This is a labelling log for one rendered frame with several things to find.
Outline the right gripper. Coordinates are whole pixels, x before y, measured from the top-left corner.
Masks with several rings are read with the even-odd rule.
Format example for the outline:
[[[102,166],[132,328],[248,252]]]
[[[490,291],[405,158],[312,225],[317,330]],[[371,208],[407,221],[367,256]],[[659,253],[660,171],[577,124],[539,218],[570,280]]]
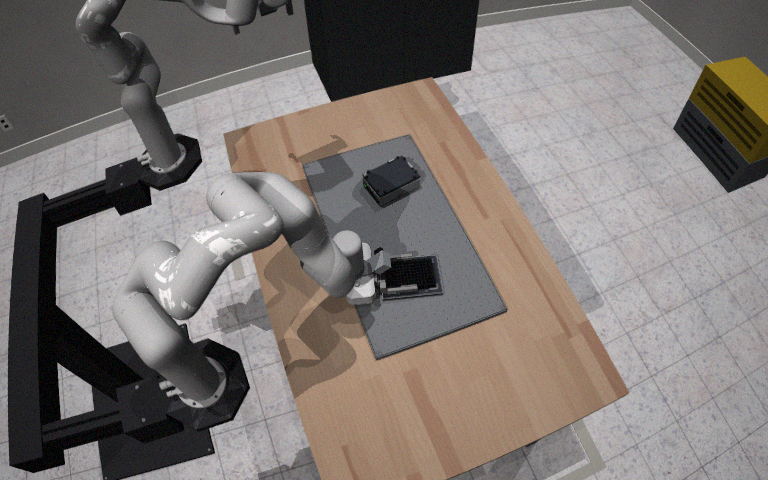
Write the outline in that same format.
[[[362,243],[363,258],[368,260],[371,258],[371,248],[367,243]],[[390,255],[390,260],[406,261],[413,260],[412,253]],[[397,288],[386,288],[386,280],[377,280],[377,273],[373,272],[370,275],[362,275],[359,279],[355,280],[353,289],[346,295],[347,302],[351,305],[368,304],[372,303],[375,299],[375,286],[380,285],[381,293],[394,293],[394,292],[412,292],[418,291],[417,284],[403,285]]]

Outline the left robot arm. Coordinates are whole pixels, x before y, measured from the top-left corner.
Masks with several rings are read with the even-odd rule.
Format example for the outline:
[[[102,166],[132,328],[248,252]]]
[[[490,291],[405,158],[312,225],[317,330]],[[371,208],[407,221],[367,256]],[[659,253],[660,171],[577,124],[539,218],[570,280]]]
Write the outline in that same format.
[[[177,143],[163,109],[156,102],[161,73],[146,44],[138,35],[119,34],[110,26],[125,1],[87,0],[77,16],[76,29],[110,80],[126,83],[121,105],[148,151],[137,157],[138,162],[165,174],[182,165],[186,149]],[[289,0],[227,0],[226,9],[213,7],[205,0],[162,1],[184,3],[196,15],[215,24],[244,26],[254,21],[257,6],[262,17],[276,12]]]

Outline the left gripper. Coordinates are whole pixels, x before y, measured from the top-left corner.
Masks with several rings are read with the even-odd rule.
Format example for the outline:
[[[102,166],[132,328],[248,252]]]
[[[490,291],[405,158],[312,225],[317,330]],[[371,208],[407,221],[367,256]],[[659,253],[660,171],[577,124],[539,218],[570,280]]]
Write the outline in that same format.
[[[293,15],[292,0],[289,0],[286,3],[286,10],[287,10],[287,14],[289,16]],[[235,35],[240,34],[239,26],[233,26],[233,30],[234,30]]]

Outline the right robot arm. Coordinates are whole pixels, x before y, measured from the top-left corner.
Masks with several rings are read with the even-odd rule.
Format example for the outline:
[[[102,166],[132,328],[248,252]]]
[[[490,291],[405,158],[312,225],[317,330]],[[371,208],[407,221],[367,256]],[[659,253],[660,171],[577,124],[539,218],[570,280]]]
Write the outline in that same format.
[[[159,383],[161,390],[176,387],[167,396],[177,394],[193,408],[218,402],[227,376],[173,318],[193,317],[233,261],[270,246],[282,234],[302,269],[335,298],[350,293],[362,275],[391,268],[390,253],[381,247],[364,260],[357,233],[345,230],[332,238],[312,200],[281,174],[222,175],[208,188],[206,200],[221,223],[193,233],[181,250],[169,241],[147,246],[112,305],[117,324],[139,357],[167,379]]]

